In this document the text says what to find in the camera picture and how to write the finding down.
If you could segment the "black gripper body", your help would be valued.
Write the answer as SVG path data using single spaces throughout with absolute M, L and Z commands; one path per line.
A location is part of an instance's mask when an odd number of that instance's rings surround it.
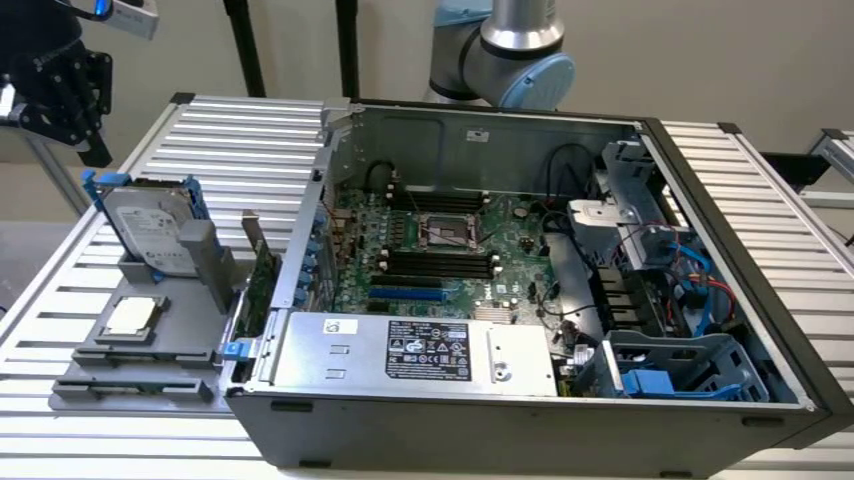
M 59 105 L 50 74 L 38 72 L 38 66 L 80 37 L 82 26 L 68 1 L 2 2 L 2 76 L 30 103 Z

